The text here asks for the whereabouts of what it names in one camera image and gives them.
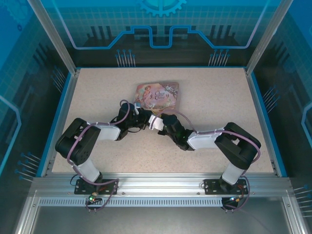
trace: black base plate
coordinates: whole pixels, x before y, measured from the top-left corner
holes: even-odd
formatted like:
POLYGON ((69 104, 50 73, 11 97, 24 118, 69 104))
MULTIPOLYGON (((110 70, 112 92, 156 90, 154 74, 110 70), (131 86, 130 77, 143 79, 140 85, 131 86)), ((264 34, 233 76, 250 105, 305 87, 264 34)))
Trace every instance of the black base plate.
MULTIPOLYGON (((105 183, 111 181, 111 179, 102 179, 101 183, 105 183)), ((96 185, 92 185, 87 183, 86 181, 84 181, 83 179, 78 179, 76 181, 76 187, 75 187, 75 191, 74 194, 77 195, 91 195, 92 193, 98 191, 99 189, 101 189, 101 191, 98 193, 99 195, 110 195, 113 188, 114 188, 115 183, 110 183, 104 186, 96 186, 96 185)))
POLYGON ((221 189, 219 179, 205 179, 202 187, 205 189, 206 195, 240 195, 242 194, 242 191, 237 187, 238 185, 245 186, 244 195, 248 194, 246 180, 244 179, 239 179, 229 193, 226 193, 221 189))

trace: transparent wall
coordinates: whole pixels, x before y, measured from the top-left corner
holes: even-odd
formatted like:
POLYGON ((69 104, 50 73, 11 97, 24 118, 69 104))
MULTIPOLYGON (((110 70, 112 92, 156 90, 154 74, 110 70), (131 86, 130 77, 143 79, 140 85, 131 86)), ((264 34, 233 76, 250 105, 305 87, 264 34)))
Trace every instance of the transparent wall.
POLYGON ((294 188, 312 186, 311 13, 312 1, 293 1, 254 71, 294 188))
POLYGON ((27 1, 0 1, 0 34, 0 233, 8 234, 38 169, 68 71, 27 1))
POLYGON ((280 0, 43 0, 78 67, 245 66, 280 0))

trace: speckled work surface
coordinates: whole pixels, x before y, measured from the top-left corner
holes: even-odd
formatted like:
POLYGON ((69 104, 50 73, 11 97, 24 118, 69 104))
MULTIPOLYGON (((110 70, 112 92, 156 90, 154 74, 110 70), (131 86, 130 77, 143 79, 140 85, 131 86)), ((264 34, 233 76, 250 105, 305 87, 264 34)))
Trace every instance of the speckled work surface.
MULTIPOLYGON (((243 68, 83 68, 64 129, 77 117, 110 121, 118 114, 120 100, 133 102, 139 84, 159 81, 179 82, 178 110, 198 130, 235 122, 259 139, 262 156, 248 172, 273 172, 243 68)), ((149 129, 129 133, 121 141, 97 141, 91 157, 100 171, 113 173, 213 173, 223 172, 229 163, 219 149, 186 152, 149 129)), ((52 171, 73 172, 59 154, 52 171)))

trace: enclosure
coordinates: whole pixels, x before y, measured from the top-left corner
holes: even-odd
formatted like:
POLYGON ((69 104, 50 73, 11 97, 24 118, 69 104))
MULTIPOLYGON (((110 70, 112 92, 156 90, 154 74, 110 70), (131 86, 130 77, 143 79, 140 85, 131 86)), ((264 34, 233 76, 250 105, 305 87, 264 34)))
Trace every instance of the enclosure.
POLYGON ((0 232, 310 233, 311 13, 308 0, 0 1, 0 232), (120 181, 89 214, 57 140, 168 81, 197 130, 235 122, 260 141, 249 201, 232 214, 230 195, 205 194, 228 166, 220 150, 146 129, 96 142, 92 161, 120 181))

